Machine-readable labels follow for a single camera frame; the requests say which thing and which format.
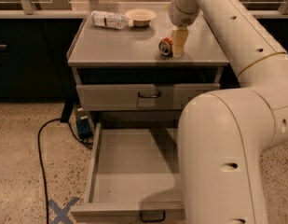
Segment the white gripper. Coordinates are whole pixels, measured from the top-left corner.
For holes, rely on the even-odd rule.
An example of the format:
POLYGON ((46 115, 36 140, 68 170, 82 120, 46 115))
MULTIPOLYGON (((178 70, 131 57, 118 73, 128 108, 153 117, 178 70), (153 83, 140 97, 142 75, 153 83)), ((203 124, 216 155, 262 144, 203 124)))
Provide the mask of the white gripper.
POLYGON ((180 57, 184 52, 185 42, 188 37, 187 28, 193 24, 199 14, 199 4, 196 0, 171 0, 169 17, 171 23, 177 26, 172 31, 172 55, 180 57))

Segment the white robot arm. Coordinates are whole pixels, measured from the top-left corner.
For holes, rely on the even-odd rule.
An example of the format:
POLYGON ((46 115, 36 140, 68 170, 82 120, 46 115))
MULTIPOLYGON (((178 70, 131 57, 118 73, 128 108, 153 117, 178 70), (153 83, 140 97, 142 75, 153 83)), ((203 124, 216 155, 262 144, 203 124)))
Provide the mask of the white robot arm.
POLYGON ((239 0, 171 0, 173 25, 198 14, 240 85, 195 97, 179 119, 186 224, 268 224, 260 156, 288 140, 288 53, 239 0))

